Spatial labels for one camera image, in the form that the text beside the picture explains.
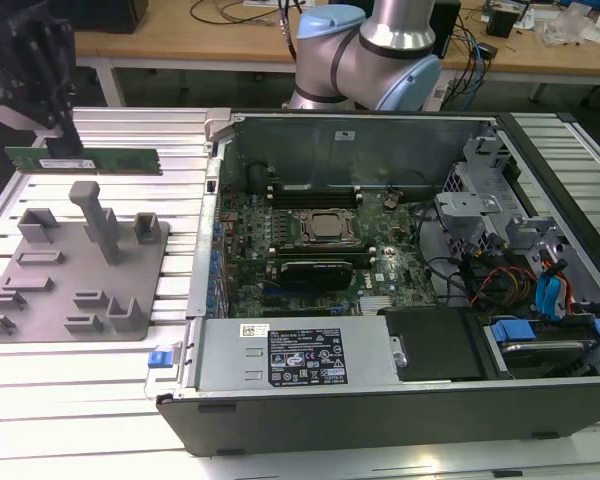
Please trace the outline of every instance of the table leg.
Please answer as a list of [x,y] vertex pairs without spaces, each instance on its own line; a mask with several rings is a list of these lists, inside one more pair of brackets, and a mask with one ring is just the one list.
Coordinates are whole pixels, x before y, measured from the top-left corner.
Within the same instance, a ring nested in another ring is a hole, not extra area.
[[94,67],[108,107],[125,107],[120,81],[111,62],[102,61]]
[[429,94],[429,98],[427,98],[427,101],[424,102],[424,105],[422,106],[424,112],[440,111],[442,102],[444,102],[444,97],[447,94],[447,89],[449,88],[449,83],[452,82],[455,77],[455,70],[443,70],[440,72],[440,78],[438,78],[431,94]]
[[540,100],[540,96],[542,95],[542,92],[544,92],[544,89],[547,88],[547,83],[536,83],[533,86],[533,89],[531,90],[531,94],[529,95],[529,100],[531,100],[532,102],[537,102]]

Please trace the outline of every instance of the small box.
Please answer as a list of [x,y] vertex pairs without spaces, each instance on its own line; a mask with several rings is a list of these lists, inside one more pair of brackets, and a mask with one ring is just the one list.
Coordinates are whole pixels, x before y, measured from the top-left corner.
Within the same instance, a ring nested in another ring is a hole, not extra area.
[[487,35],[509,38],[513,25],[519,17],[520,12],[506,5],[494,8],[487,24]]

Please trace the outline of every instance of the metal case panel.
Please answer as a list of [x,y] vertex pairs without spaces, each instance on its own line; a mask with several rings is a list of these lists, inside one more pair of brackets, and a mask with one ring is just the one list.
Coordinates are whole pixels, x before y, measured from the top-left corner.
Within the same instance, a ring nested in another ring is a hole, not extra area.
[[600,385],[235,401],[167,397],[157,407],[198,456],[375,448],[571,435],[600,420]]

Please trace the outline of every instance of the open computer chassis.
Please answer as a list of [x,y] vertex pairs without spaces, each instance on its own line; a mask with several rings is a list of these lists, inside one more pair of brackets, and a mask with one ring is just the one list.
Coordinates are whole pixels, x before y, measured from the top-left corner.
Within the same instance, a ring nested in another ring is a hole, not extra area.
[[212,110],[205,129],[191,322],[157,399],[188,451],[600,420],[600,234],[512,115]]

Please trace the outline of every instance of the green circuit board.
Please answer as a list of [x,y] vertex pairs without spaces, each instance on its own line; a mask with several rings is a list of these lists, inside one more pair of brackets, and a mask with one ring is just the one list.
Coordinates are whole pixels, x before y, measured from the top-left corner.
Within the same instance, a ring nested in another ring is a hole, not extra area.
[[81,158],[51,158],[46,148],[6,147],[16,169],[29,174],[124,174],[160,175],[160,159],[155,149],[85,148]]
[[362,204],[346,210],[355,240],[376,249],[371,268],[355,269],[346,290],[290,294],[269,280],[267,255],[271,244],[302,242],[300,218],[307,210],[274,210],[257,196],[227,193],[222,215],[228,223],[227,264],[230,316],[256,318],[303,313],[306,315],[368,314],[361,298],[374,297],[393,306],[436,303],[436,293],[412,243],[415,217],[408,204],[393,210],[383,206],[386,192],[363,192]]

